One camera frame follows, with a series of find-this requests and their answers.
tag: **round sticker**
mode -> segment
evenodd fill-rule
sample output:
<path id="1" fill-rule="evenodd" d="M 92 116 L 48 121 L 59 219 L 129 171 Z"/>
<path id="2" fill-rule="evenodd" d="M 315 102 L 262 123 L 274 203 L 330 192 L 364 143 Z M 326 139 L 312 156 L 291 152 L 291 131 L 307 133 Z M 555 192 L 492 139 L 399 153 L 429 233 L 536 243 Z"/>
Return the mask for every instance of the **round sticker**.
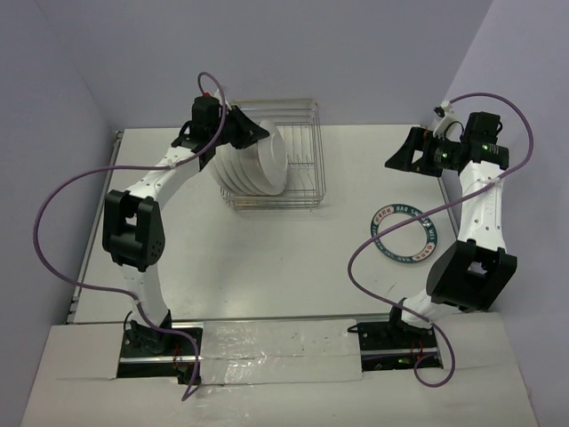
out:
<path id="1" fill-rule="evenodd" d="M 379 232 L 381 222 L 392 214 L 419 216 L 422 212 L 416 207 L 403 204 L 383 206 L 382 209 L 377 211 L 373 216 L 371 227 L 372 236 L 375 236 Z M 409 264 L 426 260 L 433 254 L 433 252 L 435 252 L 435 248 L 437 247 L 437 229 L 429 217 L 418 220 L 417 223 L 422 225 L 423 229 L 425 229 L 425 234 L 427 235 L 427 242 L 425 243 L 425 246 L 417 254 L 411 256 L 394 254 L 385 247 L 385 245 L 383 245 L 381 239 L 376 240 L 375 245 L 384 255 L 397 262 Z"/>

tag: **white wall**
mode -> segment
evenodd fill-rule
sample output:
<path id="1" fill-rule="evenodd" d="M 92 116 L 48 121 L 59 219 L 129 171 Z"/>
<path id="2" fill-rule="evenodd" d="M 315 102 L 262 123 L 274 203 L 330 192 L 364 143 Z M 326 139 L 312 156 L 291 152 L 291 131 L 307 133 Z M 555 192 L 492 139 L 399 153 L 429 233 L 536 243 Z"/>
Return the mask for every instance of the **white wall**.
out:
<path id="1" fill-rule="evenodd" d="M 108 162 L 112 133 L 32 0 L 0 2 L 0 425 L 20 425 L 50 325 L 67 314 L 70 286 L 39 263 L 32 223 L 48 191 Z M 42 233 L 49 258 L 76 275 L 101 179 L 54 203 Z"/>
<path id="2" fill-rule="evenodd" d="M 502 224 L 519 265 L 495 305 L 541 427 L 566 426 L 569 415 L 567 22 L 566 0 L 494 0 L 448 93 L 500 93 L 526 113 L 535 133 L 533 160 L 505 183 Z M 456 107 L 465 120 L 470 111 L 502 114 L 499 143 L 510 147 L 512 164 L 525 155 L 524 128 L 498 101 Z M 445 184 L 459 196 L 454 176 Z"/>
<path id="3" fill-rule="evenodd" d="M 116 128 L 178 126 L 211 71 L 327 124 L 430 118 L 491 0 L 37 0 Z"/>

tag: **black mounting base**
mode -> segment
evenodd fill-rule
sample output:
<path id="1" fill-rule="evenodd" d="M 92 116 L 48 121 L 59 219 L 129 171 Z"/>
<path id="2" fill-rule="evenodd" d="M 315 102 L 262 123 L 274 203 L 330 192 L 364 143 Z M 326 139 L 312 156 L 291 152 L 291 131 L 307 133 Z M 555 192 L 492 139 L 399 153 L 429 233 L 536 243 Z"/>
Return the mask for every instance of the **black mounting base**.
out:
<path id="1" fill-rule="evenodd" d="M 191 335 L 201 349 L 201 327 L 177 329 Z M 194 348 L 183 336 L 169 335 L 171 339 L 162 354 L 155 354 L 131 341 L 130 330 L 123 335 L 117 378 L 176 377 L 178 384 L 188 384 L 195 365 Z M 196 384 L 200 383 L 199 373 Z"/>
<path id="2" fill-rule="evenodd" d="M 423 367 L 441 367 L 432 330 L 417 334 L 385 322 L 359 322 L 348 329 L 357 334 L 362 353 L 362 371 L 413 369 L 425 357 Z"/>

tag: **white plate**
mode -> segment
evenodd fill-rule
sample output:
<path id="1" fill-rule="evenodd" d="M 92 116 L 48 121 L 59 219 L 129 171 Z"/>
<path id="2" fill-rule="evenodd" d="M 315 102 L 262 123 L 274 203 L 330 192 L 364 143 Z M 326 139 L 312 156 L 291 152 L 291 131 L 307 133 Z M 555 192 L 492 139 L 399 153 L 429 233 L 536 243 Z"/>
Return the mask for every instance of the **white plate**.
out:
<path id="1" fill-rule="evenodd" d="M 218 152 L 216 152 L 213 159 L 210 160 L 210 173 L 212 174 L 213 179 L 222 187 L 224 190 L 237 194 L 239 196 L 244 196 L 244 192 L 240 190 L 237 185 L 229 178 L 227 172 L 225 172 L 225 167 L 223 167 L 223 161 L 221 160 L 221 156 Z"/>
<path id="2" fill-rule="evenodd" d="M 229 193 L 232 192 L 232 190 L 228 187 L 228 185 L 221 179 L 219 172 L 217 172 L 217 168 L 215 167 L 215 162 L 213 161 L 213 159 L 210 160 L 210 163 L 207 164 L 206 168 L 210 171 L 210 175 L 217 182 L 217 185 L 219 185 Z"/>
<path id="3" fill-rule="evenodd" d="M 263 120 L 260 127 L 270 132 L 272 138 L 259 141 L 260 165 L 267 177 L 268 182 L 276 188 L 284 188 L 286 184 L 286 169 L 288 159 L 286 157 L 285 142 L 275 124 L 270 120 Z"/>
<path id="4" fill-rule="evenodd" d="M 239 150 L 239 161 L 247 178 L 257 189 L 276 196 L 285 190 L 286 185 L 288 162 L 285 142 L 273 122 L 263 120 L 260 127 L 267 129 L 270 136 L 247 149 Z"/>
<path id="5" fill-rule="evenodd" d="M 245 194 L 252 194 L 252 195 L 259 194 L 259 191 L 257 189 L 255 189 L 254 187 L 251 188 L 249 185 L 247 185 L 247 182 L 243 181 L 241 179 L 241 175 L 239 173 L 237 173 L 237 170 L 233 166 L 233 162 L 232 162 L 232 157 L 233 157 L 234 151 L 236 152 L 236 149 L 231 147 L 229 144 L 225 144 L 225 145 L 222 145 L 221 147 L 217 148 L 216 156 L 219 156 L 221 158 L 221 161 L 223 163 L 223 167 L 225 168 L 225 172 L 229 175 L 229 178 L 231 179 L 231 181 L 241 191 L 243 191 Z"/>
<path id="6" fill-rule="evenodd" d="M 251 194 L 255 194 L 257 196 L 266 196 L 267 194 L 263 193 L 260 189 L 255 187 L 255 184 L 253 184 L 251 182 L 251 180 L 249 179 L 249 177 L 247 177 L 247 174 L 245 173 L 245 170 L 243 169 L 243 166 L 241 165 L 241 160 L 239 160 L 239 150 L 234 149 L 233 147 L 230 147 L 226 151 L 226 153 L 230 154 L 231 164 L 233 165 L 233 170 L 235 171 L 235 173 L 237 174 L 237 176 L 239 177 L 241 182 L 249 190 L 249 192 Z"/>

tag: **dish rack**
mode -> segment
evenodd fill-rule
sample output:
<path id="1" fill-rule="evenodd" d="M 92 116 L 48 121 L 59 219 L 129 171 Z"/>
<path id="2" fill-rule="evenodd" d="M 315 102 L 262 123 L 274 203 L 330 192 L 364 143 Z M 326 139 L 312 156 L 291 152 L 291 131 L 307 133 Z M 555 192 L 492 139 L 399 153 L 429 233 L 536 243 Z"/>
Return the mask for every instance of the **dish rack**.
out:
<path id="1" fill-rule="evenodd" d="M 232 101 L 252 121 L 272 120 L 280 131 L 288 174 L 279 196 L 238 196 L 221 189 L 221 196 L 235 210 L 314 209 L 325 196 L 325 168 L 318 105 L 313 100 Z"/>

